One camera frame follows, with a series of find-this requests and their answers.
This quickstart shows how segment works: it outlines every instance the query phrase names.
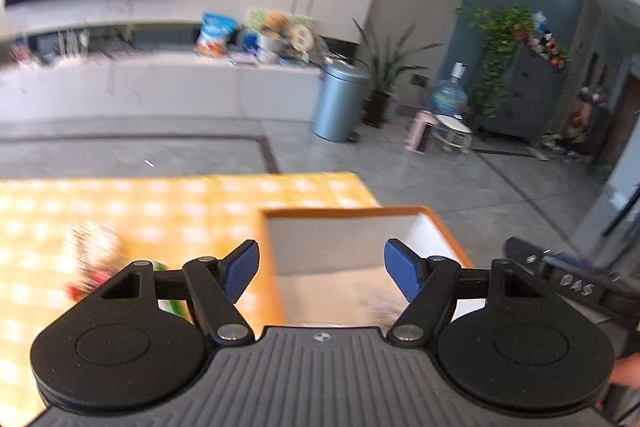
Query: door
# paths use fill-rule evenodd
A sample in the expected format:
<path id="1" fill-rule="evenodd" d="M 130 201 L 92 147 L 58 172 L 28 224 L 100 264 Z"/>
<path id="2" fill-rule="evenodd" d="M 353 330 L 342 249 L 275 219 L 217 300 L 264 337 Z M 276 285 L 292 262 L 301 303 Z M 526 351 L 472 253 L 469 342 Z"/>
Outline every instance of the door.
<path id="1" fill-rule="evenodd" d="M 609 133 L 599 162 L 615 165 L 625 150 L 631 138 L 640 114 L 640 80 L 630 74 L 626 78 L 625 87 L 620 94 L 620 101 L 616 108 L 616 120 Z"/>

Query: trash can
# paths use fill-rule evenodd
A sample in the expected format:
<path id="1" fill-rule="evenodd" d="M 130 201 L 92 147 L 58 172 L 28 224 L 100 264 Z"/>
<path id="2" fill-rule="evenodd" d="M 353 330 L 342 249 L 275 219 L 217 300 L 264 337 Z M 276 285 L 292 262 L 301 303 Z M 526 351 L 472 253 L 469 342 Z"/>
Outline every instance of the trash can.
<path id="1" fill-rule="evenodd" d="M 341 60 L 324 67 L 324 84 L 311 130 L 332 142 L 344 142 L 360 118 L 369 73 Z"/>

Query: blue gripper pad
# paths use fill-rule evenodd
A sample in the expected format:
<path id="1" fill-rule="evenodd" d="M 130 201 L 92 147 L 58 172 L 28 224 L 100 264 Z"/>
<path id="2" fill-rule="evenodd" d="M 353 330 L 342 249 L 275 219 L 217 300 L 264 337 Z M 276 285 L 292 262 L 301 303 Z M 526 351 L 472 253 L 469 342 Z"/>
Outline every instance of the blue gripper pad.
<path id="1" fill-rule="evenodd" d="M 385 244 L 386 272 L 394 280 L 407 301 L 411 302 L 422 283 L 418 278 L 417 265 L 422 259 L 399 239 L 389 239 Z"/>
<path id="2" fill-rule="evenodd" d="M 226 277 L 222 290 L 232 304 L 238 302 L 254 278 L 258 271 L 259 260 L 260 249 L 255 241 L 245 241 L 222 260 L 222 263 L 226 264 Z"/>

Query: dark cabinet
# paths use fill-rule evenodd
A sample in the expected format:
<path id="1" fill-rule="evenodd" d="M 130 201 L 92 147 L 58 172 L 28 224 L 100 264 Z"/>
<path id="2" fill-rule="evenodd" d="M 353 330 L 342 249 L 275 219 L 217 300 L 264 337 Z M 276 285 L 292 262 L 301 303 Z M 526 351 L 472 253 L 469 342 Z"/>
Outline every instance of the dark cabinet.
<path id="1" fill-rule="evenodd" d="M 566 75 L 523 46 L 503 76 L 506 98 L 497 118 L 483 118 L 488 131 L 536 139 L 546 131 L 562 93 Z"/>

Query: gray tile floor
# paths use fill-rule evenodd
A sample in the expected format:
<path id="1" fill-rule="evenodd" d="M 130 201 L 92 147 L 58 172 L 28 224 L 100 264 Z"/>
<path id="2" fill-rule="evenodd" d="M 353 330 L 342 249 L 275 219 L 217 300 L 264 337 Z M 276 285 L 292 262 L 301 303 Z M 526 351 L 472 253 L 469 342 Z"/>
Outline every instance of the gray tile floor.
<path id="1" fill-rule="evenodd" d="M 215 138 L 266 136 L 282 172 L 352 171 L 382 204 L 430 206 L 479 267 L 500 257 L 513 235 L 552 250 L 572 247 L 570 237 L 601 189 L 583 169 L 560 159 L 448 154 L 437 146 L 418 155 L 404 148 L 408 124 L 397 119 L 382 130 L 363 126 L 358 144 L 328 142 L 308 123 L 293 121 L 154 118 L 0 126 L 0 178 L 267 172 L 255 141 Z M 513 146 L 499 150 L 513 152 Z"/>

